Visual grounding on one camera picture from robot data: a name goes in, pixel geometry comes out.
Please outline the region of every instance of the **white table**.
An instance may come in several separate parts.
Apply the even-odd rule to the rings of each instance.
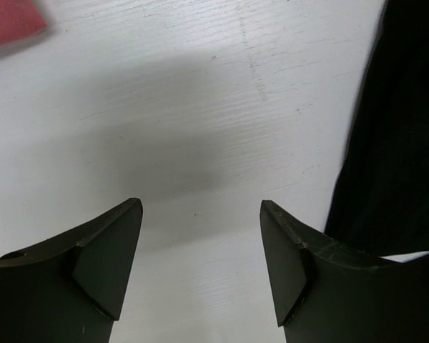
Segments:
[[[259,227],[322,229],[381,0],[41,0],[0,48],[0,256],[128,197],[111,343],[284,342]]]

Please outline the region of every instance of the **red cloth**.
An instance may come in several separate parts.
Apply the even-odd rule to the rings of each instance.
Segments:
[[[40,32],[46,22],[30,0],[0,0],[0,45]]]

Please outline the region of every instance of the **black fabric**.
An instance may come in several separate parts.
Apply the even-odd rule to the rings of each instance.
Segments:
[[[376,255],[429,250],[429,0],[390,0],[325,233]]]

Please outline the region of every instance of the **scratch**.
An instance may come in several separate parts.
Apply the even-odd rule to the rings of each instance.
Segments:
[[[301,175],[305,174],[306,172],[308,172],[310,169],[315,168],[315,166],[309,166],[308,168],[306,168],[306,170],[304,170]]]
[[[321,255],[327,248],[333,247],[337,244],[337,242],[330,242],[328,245],[322,247],[317,253],[318,255]]]
[[[299,183],[300,183],[300,181],[297,181],[297,182],[293,182],[293,183],[291,183],[291,184],[286,184],[286,185],[284,185],[284,186],[279,186],[279,187],[276,187],[276,188],[271,188],[271,189],[268,189],[268,190],[267,190],[267,192],[276,191],[276,190],[278,190],[278,189],[282,189],[282,188],[286,188],[286,187],[294,186],[295,184],[299,184]]]
[[[359,41],[361,39],[363,39],[363,37],[353,38],[353,39],[343,39],[342,41],[334,41],[334,44],[346,43],[348,41]]]
[[[225,62],[222,65],[229,66],[230,64],[250,64],[250,63],[248,61],[232,61],[232,62]]]
[[[285,70],[289,70],[289,69],[300,68],[301,66],[311,66],[312,64],[316,64],[316,63],[320,63],[320,62],[321,62],[321,60],[315,61],[315,62],[310,62],[310,63],[299,64],[298,66],[288,66],[286,68],[281,68],[281,69],[278,69],[277,71],[274,71],[273,74],[279,73],[280,71],[285,71]]]
[[[252,54],[251,54],[252,47],[250,46],[250,43],[249,43],[248,38],[246,36],[245,18],[241,14],[242,8],[241,8],[241,4],[239,1],[237,1],[237,5],[236,5],[235,9],[237,10],[237,12],[239,14],[238,20],[240,23],[242,42],[243,42],[243,46],[245,47],[245,50],[247,51],[247,56],[248,56],[247,59],[248,59],[248,64],[250,65],[251,77],[252,77],[252,80],[254,81],[254,83],[256,85],[257,93],[260,95],[261,100],[264,102],[264,101],[267,101],[267,95],[265,93],[265,85],[264,85],[264,81],[257,74],[256,65],[255,65],[254,61],[252,60]]]
[[[302,49],[302,50],[298,50],[298,51],[280,51],[280,52],[274,52],[273,54],[271,54],[270,56],[279,56],[279,55],[296,55],[296,54],[301,54],[304,51],[307,51],[308,49]]]
[[[319,43],[320,41],[329,41],[330,38],[318,39],[317,41],[309,41],[307,44]]]
[[[99,116],[101,114],[108,113],[109,111],[111,111],[111,109],[107,109],[107,110],[104,110],[104,111],[94,112],[93,114],[90,114],[89,116],[85,116],[85,117],[81,118],[79,121],[86,120],[88,118],[91,118],[92,116]]]
[[[342,73],[342,74],[332,75],[331,77],[332,77],[333,79],[336,79],[336,78],[338,78],[338,77],[340,77],[340,76],[350,75],[350,74],[352,74],[352,73],[354,73],[354,72],[356,72],[356,71],[357,71],[357,70],[352,70],[352,71],[349,71],[348,73]]]

